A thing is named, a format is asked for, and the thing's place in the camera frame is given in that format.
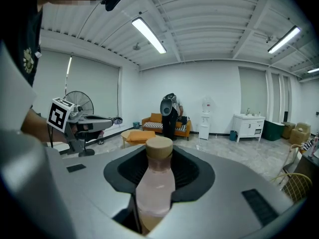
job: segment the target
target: wicker chair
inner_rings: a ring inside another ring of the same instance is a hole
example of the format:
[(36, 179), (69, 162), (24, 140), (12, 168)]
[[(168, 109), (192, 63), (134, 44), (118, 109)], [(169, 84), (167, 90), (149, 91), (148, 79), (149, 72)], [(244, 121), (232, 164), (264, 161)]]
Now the wicker chair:
[(313, 186), (313, 183), (309, 177), (301, 173), (287, 173), (282, 174), (274, 179), (271, 182), (275, 181), (280, 177), (287, 177), (288, 180), (281, 189), (294, 203), (300, 201), (301, 199), (305, 198), (310, 189)]

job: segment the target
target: door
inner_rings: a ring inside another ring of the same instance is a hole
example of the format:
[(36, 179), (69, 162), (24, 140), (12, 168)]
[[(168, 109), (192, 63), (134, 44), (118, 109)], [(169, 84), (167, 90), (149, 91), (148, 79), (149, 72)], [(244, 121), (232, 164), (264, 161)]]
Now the door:
[(258, 124), (256, 122), (251, 122), (249, 127), (249, 135), (255, 135), (257, 128), (258, 128)]
[(250, 125), (251, 123), (249, 121), (245, 121), (241, 124), (240, 136), (248, 136), (251, 134)]

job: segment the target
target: person's arm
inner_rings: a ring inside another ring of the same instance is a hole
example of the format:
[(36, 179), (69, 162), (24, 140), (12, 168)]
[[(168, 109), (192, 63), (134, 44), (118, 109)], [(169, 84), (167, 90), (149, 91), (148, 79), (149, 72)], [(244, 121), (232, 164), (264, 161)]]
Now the person's arm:
[[(28, 111), (22, 124), (21, 131), (33, 135), (34, 137), (38, 138), (41, 142), (50, 142), (46, 119), (37, 115), (35, 111), (32, 109)], [(58, 130), (53, 130), (52, 141), (60, 141), (67, 143), (64, 134)]]

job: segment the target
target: pink liquid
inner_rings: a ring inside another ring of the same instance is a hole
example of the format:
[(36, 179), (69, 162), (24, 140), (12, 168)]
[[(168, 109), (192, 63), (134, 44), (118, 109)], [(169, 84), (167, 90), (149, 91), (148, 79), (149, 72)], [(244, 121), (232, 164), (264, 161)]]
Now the pink liquid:
[(169, 212), (170, 196), (175, 191), (170, 158), (171, 156), (158, 161), (148, 157), (149, 167), (136, 188), (137, 206), (144, 234), (152, 230)]

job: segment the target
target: green storage box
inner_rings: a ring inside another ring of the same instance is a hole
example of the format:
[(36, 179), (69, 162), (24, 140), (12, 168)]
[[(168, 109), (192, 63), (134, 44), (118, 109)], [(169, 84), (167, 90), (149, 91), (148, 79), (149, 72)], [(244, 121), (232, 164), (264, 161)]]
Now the green storage box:
[(284, 126), (282, 123), (265, 120), (262, 137), (268, 141), (276, 141), (280, 139), (284, 131)]

